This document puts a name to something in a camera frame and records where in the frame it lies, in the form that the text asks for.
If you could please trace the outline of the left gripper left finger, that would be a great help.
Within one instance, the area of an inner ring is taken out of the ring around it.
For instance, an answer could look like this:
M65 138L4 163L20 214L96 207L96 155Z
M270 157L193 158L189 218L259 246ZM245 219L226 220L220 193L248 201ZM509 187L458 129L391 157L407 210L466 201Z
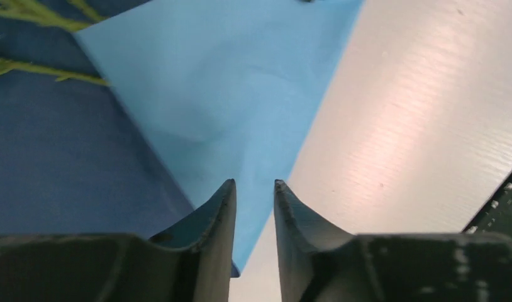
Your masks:
M236 184L145 240L129 233L0 235L0 301L226 301Z

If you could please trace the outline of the blue wrapping paper sheet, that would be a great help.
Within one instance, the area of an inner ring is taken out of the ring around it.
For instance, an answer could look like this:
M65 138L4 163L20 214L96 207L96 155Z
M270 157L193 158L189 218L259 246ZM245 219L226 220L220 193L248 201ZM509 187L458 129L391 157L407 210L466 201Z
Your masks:
M243 271L362 1L87 1L70 33L0 17L0 234L151 237L237 184Z

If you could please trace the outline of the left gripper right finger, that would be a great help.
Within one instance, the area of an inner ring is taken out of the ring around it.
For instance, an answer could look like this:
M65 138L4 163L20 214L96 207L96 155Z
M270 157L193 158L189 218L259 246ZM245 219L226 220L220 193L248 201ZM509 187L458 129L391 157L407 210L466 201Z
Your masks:
M274 219L283 301L512 301L505 235L353 235L282 180L274 184Z

